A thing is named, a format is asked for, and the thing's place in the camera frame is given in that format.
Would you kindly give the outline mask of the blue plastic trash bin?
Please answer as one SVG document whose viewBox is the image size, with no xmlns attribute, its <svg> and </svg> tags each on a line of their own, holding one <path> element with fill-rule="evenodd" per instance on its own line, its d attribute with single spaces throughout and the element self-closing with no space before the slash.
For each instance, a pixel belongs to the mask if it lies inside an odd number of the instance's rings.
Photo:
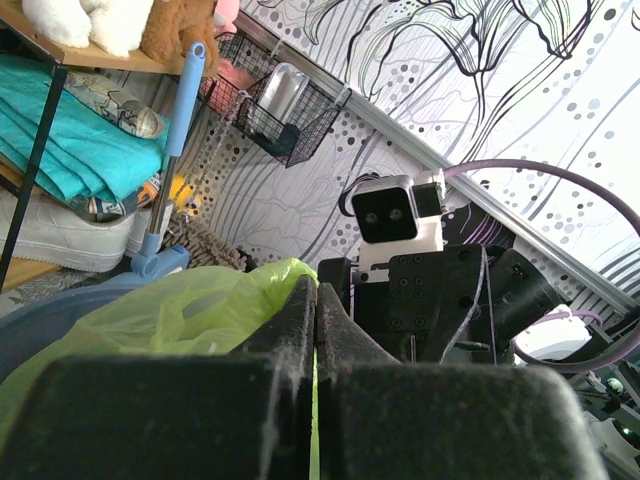
<svg viewBox="0 0 640 480">
<path fill-rule="evenodd" d="M 122 274 L 104 283 L 55 293 L 1 318 L 1 382 L 60 340 L 83 316 L 143 286 Z"/>
</svg>

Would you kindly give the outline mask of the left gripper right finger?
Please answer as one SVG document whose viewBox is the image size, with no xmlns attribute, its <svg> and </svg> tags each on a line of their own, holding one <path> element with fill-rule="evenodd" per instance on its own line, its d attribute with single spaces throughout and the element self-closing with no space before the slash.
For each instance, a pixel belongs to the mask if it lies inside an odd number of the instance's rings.
<svg viewBox="0 0 640 480">
<path fill-rule="evenodd" d="M 579 402 L 544 368 L 403 364 L 318 290 L 323 479 L 604 479 Z"/>
</svg>

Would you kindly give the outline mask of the green plastic trash bag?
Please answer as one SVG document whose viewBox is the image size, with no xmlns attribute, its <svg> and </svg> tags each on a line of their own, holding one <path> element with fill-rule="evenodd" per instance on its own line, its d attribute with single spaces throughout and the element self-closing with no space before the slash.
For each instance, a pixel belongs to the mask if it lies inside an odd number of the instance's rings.
<svg viewBox="0 0 640 480">
<path fill-rule="evenodd" d="M 305 275 L 317 287 L 316 273 L 295 259 L 249 273 L 202 267 L 157 280 L 83 316 L 2 384 L 3 448 L 36 380 L 53 362 L 73 356 L 228 354 L 283 307 Z"/>
</svg>

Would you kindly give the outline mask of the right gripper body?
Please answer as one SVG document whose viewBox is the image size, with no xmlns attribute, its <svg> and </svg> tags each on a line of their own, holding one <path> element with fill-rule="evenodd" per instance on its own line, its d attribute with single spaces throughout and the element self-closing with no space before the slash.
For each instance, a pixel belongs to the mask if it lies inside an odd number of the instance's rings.
<svg viewBox="0 0 640 480">
<path fill-rule="evenodd" d="M 459 245 L 398 254 L 368 271 L 346 258 L 326 259 L 318 278 L 334 287 L 360 328 L 404 363 L 498 364 L 489 272 L 504 252 Z"/>
</svg>

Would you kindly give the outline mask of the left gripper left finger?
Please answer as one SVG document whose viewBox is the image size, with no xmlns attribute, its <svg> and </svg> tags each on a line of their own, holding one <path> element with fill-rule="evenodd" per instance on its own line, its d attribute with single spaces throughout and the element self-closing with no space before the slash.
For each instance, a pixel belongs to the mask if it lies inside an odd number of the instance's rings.
<svg viewBox="0 0 640 480">
<path fill-rule="evenodd" d="M 73 356 L 38 377 L 5 479 L 305 479 L 317 287 L 225 355 Z"/>
</svg>

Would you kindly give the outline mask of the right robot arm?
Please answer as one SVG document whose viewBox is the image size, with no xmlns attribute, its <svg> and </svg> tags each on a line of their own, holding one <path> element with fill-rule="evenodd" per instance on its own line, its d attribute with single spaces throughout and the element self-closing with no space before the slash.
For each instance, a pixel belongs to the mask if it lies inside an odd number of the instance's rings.
<svg viewBox="0 0 640 480">
<path fill-rule="evenodd" d="M 592 340 L 594 313 L 562 303 L 539 269 L 513 249 L 459 245 L 394 254 L 364 268 L 323 260 L 355 322 L 403 362 L 568 363 Z"/>
</svg>

